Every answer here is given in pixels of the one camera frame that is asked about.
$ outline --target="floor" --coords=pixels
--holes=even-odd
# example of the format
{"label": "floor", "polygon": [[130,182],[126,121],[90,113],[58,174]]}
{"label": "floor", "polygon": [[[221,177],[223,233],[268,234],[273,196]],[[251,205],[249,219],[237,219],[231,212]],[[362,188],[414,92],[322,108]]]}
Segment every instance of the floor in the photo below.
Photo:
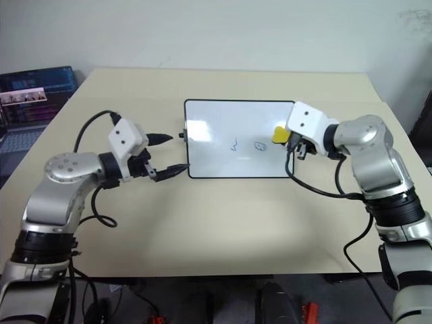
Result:
{"label": "floor", "polygon": [[[277,282],[286,292],[301,303],[316,302],[319,305],[319,323],[360,324],[390,323],[373,298],[362,279],[350,279],[330,284],[322,275],[274,275],[266,277],[206,277],[143,279],[135,287],[159,308],[168,324],[183,323],[181,311],[190,296],[199,292],[213,295],[214,324],[253,324],[254,302],[257,290],[267,281]],[[371,281],[389,310],[396,293],[388,288],[380,275],[372,275]],[[85,283],[78,282],[76,323],[82,323],[81,301]],[[114,309],[122,294],[117,312],[109,323],[143,324],[152,315],[152,308],[131,293],[110,292],[109,285],[97,284],[99,298],[108,297]],[[90,290],[86,294],[86,306],[91,303]]]}

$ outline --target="drawing on whiteboard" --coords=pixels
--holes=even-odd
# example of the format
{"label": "drawing on whiteboard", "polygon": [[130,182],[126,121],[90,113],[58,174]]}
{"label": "drawing on whiteboard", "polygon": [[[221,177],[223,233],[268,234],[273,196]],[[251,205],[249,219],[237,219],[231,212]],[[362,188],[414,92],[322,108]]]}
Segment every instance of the drawing on whiteboard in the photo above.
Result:
{"label": "drawing on whiteboard", "polygon": [[267,145],[261,142],[254,142],[254,146],[258,151],[267,151]]}
{"label": "drawing on whiteboard", "polygon": [[237,150],[237,138],[236,141],[234,142],[234,145],[231,148],[231,151],[236,151]]}

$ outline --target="whiteboard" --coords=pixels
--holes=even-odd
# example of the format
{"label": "whiteboard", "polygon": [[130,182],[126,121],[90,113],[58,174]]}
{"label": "whiteboard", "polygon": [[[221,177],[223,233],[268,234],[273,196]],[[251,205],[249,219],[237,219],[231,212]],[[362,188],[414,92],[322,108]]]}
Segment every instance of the whiteboard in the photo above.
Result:
{"label": "whiteboard", "polygon": [[[287,178],[286,149],[271,139],[292,101],[188,99],[185,139],[191,178]],[[294,172],[294,159],[290,159]]]}

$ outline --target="laptop screen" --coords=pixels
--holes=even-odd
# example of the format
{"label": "laptop screen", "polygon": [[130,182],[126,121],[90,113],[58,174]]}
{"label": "laptop screen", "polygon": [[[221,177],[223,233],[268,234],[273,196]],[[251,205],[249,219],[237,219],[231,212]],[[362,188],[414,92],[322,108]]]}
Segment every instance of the laptop screen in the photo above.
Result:
{"label": "laptop screen", "polygon": [[48,124],[78,88],[70,66],[0,75],[0,112],[8,128]]}

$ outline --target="white wall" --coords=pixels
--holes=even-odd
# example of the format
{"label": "white wall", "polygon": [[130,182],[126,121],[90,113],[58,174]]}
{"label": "white wall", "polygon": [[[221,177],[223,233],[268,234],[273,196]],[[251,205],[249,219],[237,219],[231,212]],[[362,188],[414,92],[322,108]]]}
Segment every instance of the white wall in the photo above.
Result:
{"label": "white wall", "polygon": [[431,41],[431,0],[0,0],[0,72],[368,72],[407,131],[431,87]]}

